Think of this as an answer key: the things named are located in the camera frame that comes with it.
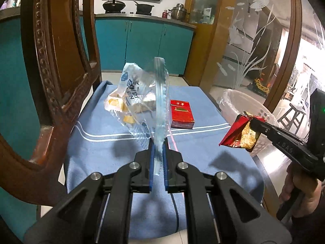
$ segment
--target black cable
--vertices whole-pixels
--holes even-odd
[[[175,233],[176,233],[176,232],[178,232],[178,229],[179,229],[179,216],[178,216],[177,206],[176,206],[176,202],[175,202],[173,194],[170,194],[170,197],[172,198],[173,205],[175,208],[175,213],[176,213],[176,231],[175,231]]]

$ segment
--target black stool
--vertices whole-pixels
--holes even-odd
[[[283,124],[283,126],[284,126],[284,128],[287,130],[287,131],[290,131],[290,129],[291,129],[291,127],[292,127],[292,125],[294,124],[295,125],[295,127],[297,128],[297,130],[296,130],[296,132],[295,132],[295,135],[298,133],[298,130],[299,130],[299,128],[300,128],[300,126],[301,126],[301,123],[303,122],[303,118],[304,118],[304,116],[306,115],[306,112],[302,109],[302,108],[300,108],[300,107],[298,107],[298,106],[295,106],[295,105],[293,105],[293,104],[291,104],[290,103],[290,109],[278,120],[278,122],[279,123],[281,123],[281,124]],[[292,110],[294,110],[295,111],[295,115],[293,116],[293,118],[291,119],[291,120],[289,120],[288,118],[287,118],[287,115],[292,111]],[[298,116],[300,115],[300,114],[302,114],[302,117],[301,117],[301,120],[299,121],[298,120]]]

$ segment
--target red cigarette box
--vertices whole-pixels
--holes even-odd
[[[189,102],[170,100],[171,127],[192,129],[194,118]]]

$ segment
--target wooden door frame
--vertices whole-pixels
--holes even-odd
[[[291,0],[291,16],[288,42],[284,52],[277,79],[275,80],[264,106],[274,112],[288,85],[292,70],[295,66],[302,32],[302,4],[301,0]]]

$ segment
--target silver bolt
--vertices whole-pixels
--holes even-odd
[[[140,164],[134,161],[134,162],[131,162],[129,166],[131,169],[136,170],[137,168],[140,167]]]
[[[90,175],[91,179],[94,180],[94,181],[97,181],[100,179],[101,177],[101,174],[99,172],[93,172],[91,175]]]
[[[218,178],[219,180],[224,180],[225,178],[227,178],[227,174],[226,174],[225,172],[223,172],[223,171],[218,172],[218,173],[217,173],[217,178]]]
[[[180,162],[180,163],[177,164],[177,166],[182,170],[188,168],[188,164],[186,162]]]

